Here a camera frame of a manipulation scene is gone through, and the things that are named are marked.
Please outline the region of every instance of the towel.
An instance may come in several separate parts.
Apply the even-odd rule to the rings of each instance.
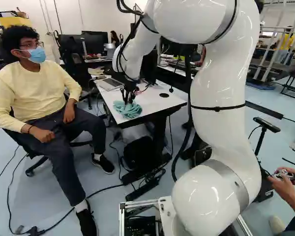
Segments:
[[[142,107],[135,102],[125,105],[123,101],[114,101],[114,109],[122,114],[124,118],[129,119],[137,117],[142,112]]]

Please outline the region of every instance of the blue face mask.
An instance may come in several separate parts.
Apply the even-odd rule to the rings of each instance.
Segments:
[[[34,63],[40,64],[46,60],[45,50],[40,46],[38,46],[36,49],[29,49],[26,51],[30,54],[30,58],[27,59]]]

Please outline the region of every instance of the black sneaker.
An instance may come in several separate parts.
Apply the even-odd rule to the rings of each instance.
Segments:
[[[87,201],[88,208],[85,210],[76,213],[81,226],[81,232],[83,236],[97,236],[98,229],[96,227],[94,217],[92,215],[93,212],[90,210],[89,202]]]
[[[94,158],[94,153],[92,153],[92,163],[102,168],[102,170],[109,175],[115,172],[114,165],[104,155],[101,155],[98,161]]]

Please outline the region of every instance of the white sock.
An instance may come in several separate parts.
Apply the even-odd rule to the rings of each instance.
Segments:
[[[94,153],[94,159],[96,160],[96,161],[100,161],[100,157],[102,156],[102,154],[96,154],[96,153]]]
[[[75,210],[77,213],[85,210],[88,208],[88,204],[86,202],[86,200],[81,201],[79,204],[77,204],[76,206],[74,206]]]

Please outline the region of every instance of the gray floor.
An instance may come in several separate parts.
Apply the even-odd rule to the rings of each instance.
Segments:
[[[283,113],[287,118],[295,120],[295,99],[283,96],[279,92],[281,86],[277,85],[274,91],[259,91],[253,88],[246,87],[246,99],[260,104],[277,112]],[[187,95],[181,91],[174,91],[178,96],[187,99]],[[87,110],[86,103],[80,103],[79,106]],[[97,114],[96,104],[90,111]],[[172,115],[172,130],[174,141],[174,153],[176,153],[182,143],[184,130],[181,129],[181,124],[187,120],[186,107]],[[253,117],[260,116],[269,122],[281,128],[281,132],[273,134],[267,132],[262,145],[259,158],[262,161],[262,166],[269,172],[273,172],[279,166],[289,166],[289,163],[282,160],[285,157],[295,162],[295,153],[289,148],[290,143],[295,139],[295,123],[288,120],[277,120],[264,115],[258,111],[246,108],[246,132],[247,134],[257,126],[252,120]],[[112,140],[113,132],[116,129],[109,129],[107,135],[107,143]],[[138,137],[146,135],[146,128],[141,126],[131,127],[124,130],[124,141],[130,142]],[[251,137],[251,145],[254,148],[257,144],[260,131],[256,131]],[[170,139],[169,126],[166,130],[167,139]],[[88,134],[84,133],[80,137],[87,139]],[[122,153],[124,144],[118,142],[113,144]],[[16,143],[0,130],[0,171],[13,155]],[[91,193],[106,186],[119,184],[118,171],[113,175],[106,175],[98,168],[91,165],[89,161],[89,150],[87,147],[79,147],[74,150],[76,156],[76,168],[80,180],[87,193]],[[8,211],[6,208],[6,191],[11,181],[12,171],[19,160],[25,155],[22,148],[16,152],[16,157],[7,167],[5,173],[0,179],[0,236],[10,235],[8,230]],[[118,158],[116,152],[107,147],[107,157],[112,160],[115,166],[118,166]],[[26,158],[16,171],[14,182],[11,186],[11,210],[13,229],[19,225],[24,225],[29,228],[37,225],[41,229],[45,229],[60,219],[68,210],[69,204],[62,194],[55,178],[51,173],[51,166],[46,163],[37,171],[37,175],[28,178],[24,174],[27,166],[31,165],[35,160]],[[188,170],[189,163],[179,160],[177,164],[177,175],[180,176]],[[174,182],[170,175],[170,165],[167,166],[167,172],[162,177],[160,185],[144,194],[139,200],[155,199],[161,196],[171,194],[171,189]],[[118,235],[118,204],[124,201],[124,197],[132,191],[131,186],[120,187],[113,190],[95,195],[91,198],[90,203],[94,210],[94,216],[99,226],[101,236],[117,236]],[[294,212],[290,207],[280,199],[276,194],[273,198],[259,204],[252,204],[242,215],[255,236],[270,236],[272,235],[268,226],[268,217],[270,215],[278,215],[287,224],[293,217]],[[66,235],[78,236],[81,235],[79,224],[74,213],[70,214],[61,224],[46,234],[51,235]]]

